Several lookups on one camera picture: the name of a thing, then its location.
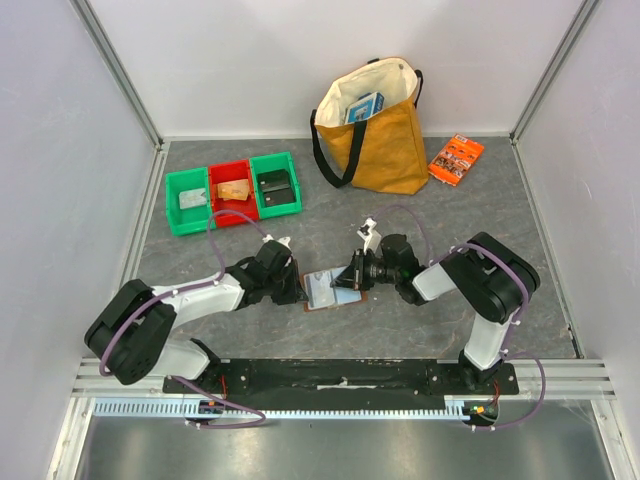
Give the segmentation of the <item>brown leather card holder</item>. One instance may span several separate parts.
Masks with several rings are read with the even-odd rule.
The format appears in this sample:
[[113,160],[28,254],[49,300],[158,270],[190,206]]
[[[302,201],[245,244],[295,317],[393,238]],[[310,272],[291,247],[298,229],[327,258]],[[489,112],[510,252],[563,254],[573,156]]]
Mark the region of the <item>brown leather card holder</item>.
[[306,312],[336,309],[345,305],[362,303],[367,300],[365,292],[332,286],[345,266],[306,273],[302,276],[302,286],[308,300],[304,306]]

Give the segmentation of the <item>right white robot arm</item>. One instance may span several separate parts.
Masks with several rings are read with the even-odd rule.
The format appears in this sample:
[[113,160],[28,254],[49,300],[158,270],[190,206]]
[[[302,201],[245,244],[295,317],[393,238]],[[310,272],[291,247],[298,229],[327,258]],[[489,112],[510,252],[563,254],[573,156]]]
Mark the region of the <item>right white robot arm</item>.
[[420,306],[457,290],[475,312],[470,337],[459,354],[458,381],[467,392],[483,392],[506,355],[511,326],[540,286],[532,265],[486,232],[453,247],[439,261],[424,266],[403,234],[380,241],[380,255],[358,249],[332,281],[337,288],[368,291],[392,284],[401,298]]

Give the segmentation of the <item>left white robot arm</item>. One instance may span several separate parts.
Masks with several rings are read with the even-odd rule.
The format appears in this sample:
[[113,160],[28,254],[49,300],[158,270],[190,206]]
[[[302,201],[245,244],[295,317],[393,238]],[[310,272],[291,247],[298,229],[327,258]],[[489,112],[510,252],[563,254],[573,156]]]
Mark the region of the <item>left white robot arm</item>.
[[265,298],[278,306],[306,302],[290,242],[267,236],[256,255],[201,280],[155,287],[140,279],[126,282],[84,337],[100,360],[99,374],[125,386],[149,375],[177,375],[198,392],[215,389],[220,369],[210,347],[198,339],[172,340],[172,332]]

